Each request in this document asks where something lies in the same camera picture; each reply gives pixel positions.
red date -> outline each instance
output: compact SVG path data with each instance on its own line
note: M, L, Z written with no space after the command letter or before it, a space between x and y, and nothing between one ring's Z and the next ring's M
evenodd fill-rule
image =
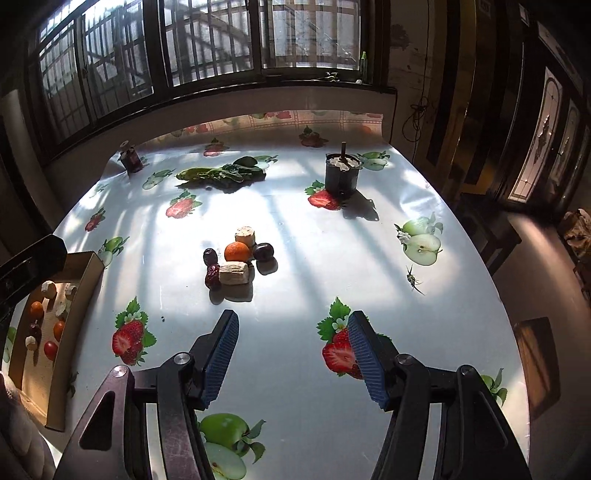
M219 290L222 288L220 283L220 266L218 264L210 265L205 275L205 286L210 290Z

wall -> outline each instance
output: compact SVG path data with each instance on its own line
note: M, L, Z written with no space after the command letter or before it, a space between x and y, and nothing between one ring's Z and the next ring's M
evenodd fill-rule
M50 228L55 229L64 217L64 210L57 203L37 161L31 137L22 116L17 90L13 90L0 100L0 115L4 117L12 155L27 190Z
M395 103L395 95L337 86L271 87L203 96L163 107L111 128L54 160L44 172L67 212L99 180L105 164L125 140L137 145L212 120L249 113L311 109L382 113L382 135L388 141Z
M412 119L409 119L414 112L412 105L419 104L421 94L425 97L429 96L434 68L443 69L444 49L441 56L441 49L434 49L434 46L436 15L445 16L444 4L445 1L439 0L397 0L392 1L391 4L388 85L398 89L398 106L391 143L409 160L413 157L415 138ZM431 100L421 126L433 121L437 100L437 97ZM423 133L419 140L421 143L428 144L430 131L424 130Z

white mushroom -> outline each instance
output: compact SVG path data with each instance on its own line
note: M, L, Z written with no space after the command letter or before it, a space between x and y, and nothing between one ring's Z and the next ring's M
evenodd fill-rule
M43 282L43 285L41 285L41 293L43 293L43 296L49 300L56 298L56 284L54 284L51 280Z
M37 345L35 337L33 336L28 336L27 338L25 338L25 346L27 347L27 350L31 350L33 352L37 350L37 348L39 347L39 345Z

red cherry tomato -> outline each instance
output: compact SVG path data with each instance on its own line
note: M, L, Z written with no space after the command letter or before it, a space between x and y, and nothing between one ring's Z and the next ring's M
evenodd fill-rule
M49 360L54 362L57 356L57 345L49 340L48 342L45 342L45 345L43 346L43 352Z
M61 335L62 333L64 333L65 326L66 324L61 320L53 326L53 336L56 338L58 342L61 342Z

orange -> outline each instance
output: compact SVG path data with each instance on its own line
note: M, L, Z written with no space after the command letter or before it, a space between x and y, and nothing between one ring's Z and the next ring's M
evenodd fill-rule
M53 336L58 342L61 342L61 335L64 333L65 326L66 324L61 320L53 326Z
M227 262L248 262L251 258L251 249L240 242L232 242L223 251L223 257Z
M43 304L40 301L34 301L31 303L30 312L33 320L41 320L45 314L45 310L43 310Z

